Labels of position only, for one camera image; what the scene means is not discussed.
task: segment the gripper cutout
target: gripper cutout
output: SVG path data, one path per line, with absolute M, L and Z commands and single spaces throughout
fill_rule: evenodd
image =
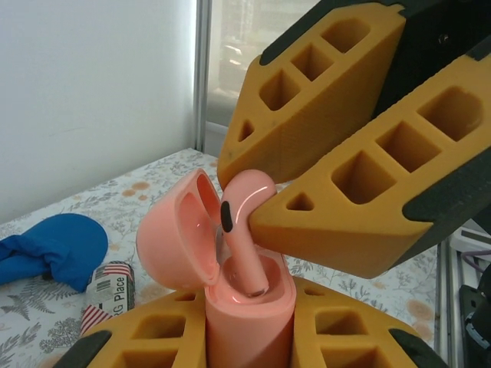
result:
M 251 63 L 219 158 L 222 188 L 245 169 L 292 180 L 370 120 L 404 29 L 400 9 L 336 8 L 271 63 Z
M 295 286 L 291 368 L 415 367 L 389 332 L 417 337 L 411 327 L 311 281 Z M 206 368 L 205 328 L 204 293 L 174 292 L 90 329 L 111 336 L 87 368 Z
M 260 156 L 261 142 L 251 144 Z M 491 56 L 463 55 L 253 212 L 252 237 L 264 248 L 374 278 L 491 202 L 490 147 Z M 310 210 L 299 211 L 303 203 Z

